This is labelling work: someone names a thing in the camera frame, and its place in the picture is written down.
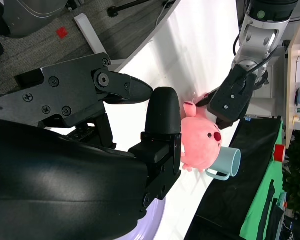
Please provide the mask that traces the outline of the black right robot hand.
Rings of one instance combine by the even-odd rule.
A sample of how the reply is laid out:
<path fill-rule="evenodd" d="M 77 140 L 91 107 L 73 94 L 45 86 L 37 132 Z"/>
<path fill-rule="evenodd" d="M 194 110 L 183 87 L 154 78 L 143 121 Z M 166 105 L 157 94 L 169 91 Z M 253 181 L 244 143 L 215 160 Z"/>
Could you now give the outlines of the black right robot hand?
<path fill-rule="evenodd" d="M 181 175 L 181 113 L 93 54 L 16 77 L 0 95 L 0 240 L 113 240 Z M 148 102 L 139 144 L 116 150 L 105 104 Z"/>

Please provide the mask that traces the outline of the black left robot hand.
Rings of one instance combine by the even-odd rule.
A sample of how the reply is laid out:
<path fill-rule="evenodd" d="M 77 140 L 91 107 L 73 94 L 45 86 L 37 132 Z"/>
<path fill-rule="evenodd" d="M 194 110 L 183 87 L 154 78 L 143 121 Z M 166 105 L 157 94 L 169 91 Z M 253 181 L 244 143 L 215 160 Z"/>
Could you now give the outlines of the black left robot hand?
<path fill-rule="evenodd" d="M 221 86 L 196 103 L 217 117 L 219 129 L 229 128 L 248 110 L 257 76 L 236 65 Z"/>

